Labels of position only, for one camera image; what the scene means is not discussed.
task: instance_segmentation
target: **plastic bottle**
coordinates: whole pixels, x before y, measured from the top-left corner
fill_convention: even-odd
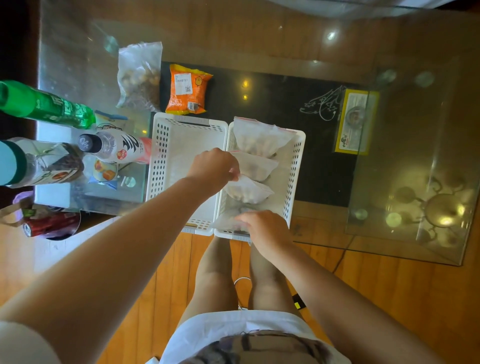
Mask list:
[[[0,140],[0,185],[17,188],[73,181],[84,169],[75,149],[67,143]]]
[[[88,129],[95,122],[93,110],[17,81],[0,81],[0,110],[20,118]]]
[[[107,129],[96,134],[80,135],[78,147],[107,163],[149,164],[152,139],[136,138],[121,130]]]

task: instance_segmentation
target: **leg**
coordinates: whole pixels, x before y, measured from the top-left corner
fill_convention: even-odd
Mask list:
[[[237,309],[238,298],[232,281],[230,241],[215,236],[198,265],[195,292],[179,326],[198,314]]]
[[[302,318],[293,303],[285,276],[253,244],[250,252],[250,277],[252,292],[249,309],[284,311]]]

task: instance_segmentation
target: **white drawing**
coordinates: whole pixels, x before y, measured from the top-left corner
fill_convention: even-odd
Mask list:
[[[345,86],[340,86],[336,89],[331,89],[319,97],[313,98],[309,102],[306,102],[303,108],[300,108],[300,112],[304,114],[319,114],[325,121],[332,120],[340,108],[340,102],[342,101],[342,95],[345,89]]]

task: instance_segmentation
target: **green plastic bottle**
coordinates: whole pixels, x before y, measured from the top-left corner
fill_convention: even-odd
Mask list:
[[[0,110],[20,118],[88,129],[95,123],[91,108],[17,81],[0,81]]]

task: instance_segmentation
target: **red can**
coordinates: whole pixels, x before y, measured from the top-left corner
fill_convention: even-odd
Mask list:
[[[79,222],[80,214],[76,212],[58,212],[45,218],[31,219],[23,224],[25,235],[28,237],[44,235],[52,231],[66,228]]]

